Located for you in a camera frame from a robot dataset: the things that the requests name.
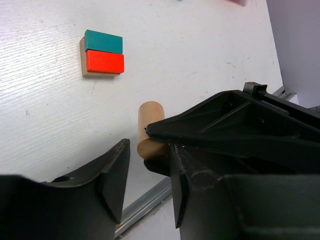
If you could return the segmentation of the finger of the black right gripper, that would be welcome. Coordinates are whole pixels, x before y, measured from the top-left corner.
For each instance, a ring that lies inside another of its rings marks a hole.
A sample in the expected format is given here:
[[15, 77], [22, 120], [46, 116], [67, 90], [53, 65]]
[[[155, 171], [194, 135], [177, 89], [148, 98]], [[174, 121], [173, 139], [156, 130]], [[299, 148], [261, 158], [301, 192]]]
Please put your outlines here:
[[320, 116], [247, 82], [152, 124], [161, 141], [264, 160], [320, 158]]

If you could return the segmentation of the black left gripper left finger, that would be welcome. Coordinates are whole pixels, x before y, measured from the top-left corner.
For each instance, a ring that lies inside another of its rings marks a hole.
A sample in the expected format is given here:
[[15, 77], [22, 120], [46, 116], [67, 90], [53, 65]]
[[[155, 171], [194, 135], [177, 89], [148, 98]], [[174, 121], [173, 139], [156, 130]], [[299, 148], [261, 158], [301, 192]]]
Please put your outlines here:
[[121, 222], [130, 141], [52, 182], [0, 177], [3, 240], [112, 240]]

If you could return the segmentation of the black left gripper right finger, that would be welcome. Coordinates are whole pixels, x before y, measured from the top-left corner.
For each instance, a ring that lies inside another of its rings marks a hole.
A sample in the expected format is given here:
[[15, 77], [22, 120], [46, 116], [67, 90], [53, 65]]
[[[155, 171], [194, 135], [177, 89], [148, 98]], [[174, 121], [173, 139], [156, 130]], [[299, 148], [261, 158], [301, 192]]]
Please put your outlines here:
[[170, 147], [175, 226], [183, 240], [317, 240], [320, 177], [251, 174], [232, 160]]

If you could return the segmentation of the natural wood cylinder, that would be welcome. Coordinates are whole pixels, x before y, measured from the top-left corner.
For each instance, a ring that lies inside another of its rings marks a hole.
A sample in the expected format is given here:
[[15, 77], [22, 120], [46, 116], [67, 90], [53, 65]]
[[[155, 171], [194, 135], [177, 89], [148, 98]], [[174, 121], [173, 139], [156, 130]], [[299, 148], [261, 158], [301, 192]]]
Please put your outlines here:
[[147, 101], [138, 109], [137, 153], [144, 160], [153, 160], [167, 154], [168, 144], [157, 140], [151, 132], [152, 124], [164, 119], [164, 108], [157, 101]]

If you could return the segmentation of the red wood block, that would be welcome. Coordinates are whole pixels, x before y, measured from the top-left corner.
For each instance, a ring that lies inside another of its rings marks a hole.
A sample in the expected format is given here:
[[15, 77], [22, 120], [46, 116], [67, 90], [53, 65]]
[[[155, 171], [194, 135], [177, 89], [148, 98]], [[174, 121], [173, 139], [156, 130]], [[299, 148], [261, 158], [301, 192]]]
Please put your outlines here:
[[85, 52], [86, 70], [93, 73], [122, 74], [125, 71], [123, 54], [87, 50]]

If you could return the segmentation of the natural wood block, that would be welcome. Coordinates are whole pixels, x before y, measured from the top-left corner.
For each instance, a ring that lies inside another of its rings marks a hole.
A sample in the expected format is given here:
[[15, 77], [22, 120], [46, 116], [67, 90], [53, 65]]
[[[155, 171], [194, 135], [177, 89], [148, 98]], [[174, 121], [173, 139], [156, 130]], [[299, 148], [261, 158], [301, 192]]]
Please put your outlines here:
[[81, 60], [81, 72], [85, 78], [114, 78], [119, 76], [117, 73], [103, 73], [103, 72], [89, 72], [87, 70], [86, 52], [85, 52], [85, 37], [83, 36], [79, 42], [80, 47], [80, 60]]

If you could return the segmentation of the teal wood block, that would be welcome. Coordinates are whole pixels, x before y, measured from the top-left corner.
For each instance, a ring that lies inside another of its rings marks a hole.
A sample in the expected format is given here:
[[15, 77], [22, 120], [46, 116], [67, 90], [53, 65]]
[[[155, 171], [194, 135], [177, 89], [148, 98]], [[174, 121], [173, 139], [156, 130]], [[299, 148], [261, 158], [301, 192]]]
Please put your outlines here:
[[85, 51], [123, 54], [123, 38], [121, 36], [87, 29], [84, 33]]

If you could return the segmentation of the red plastic bin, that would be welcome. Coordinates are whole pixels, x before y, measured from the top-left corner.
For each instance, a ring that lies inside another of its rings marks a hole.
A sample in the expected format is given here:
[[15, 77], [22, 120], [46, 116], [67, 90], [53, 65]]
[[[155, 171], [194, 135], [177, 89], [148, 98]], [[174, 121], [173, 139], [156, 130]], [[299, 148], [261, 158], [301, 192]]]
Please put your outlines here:
[[247, 4], [247, 0], [228, 0], [228, 1], [235, 3], [235, 4], [242, 6], [242, 7], [246, 6], [246, 4]]

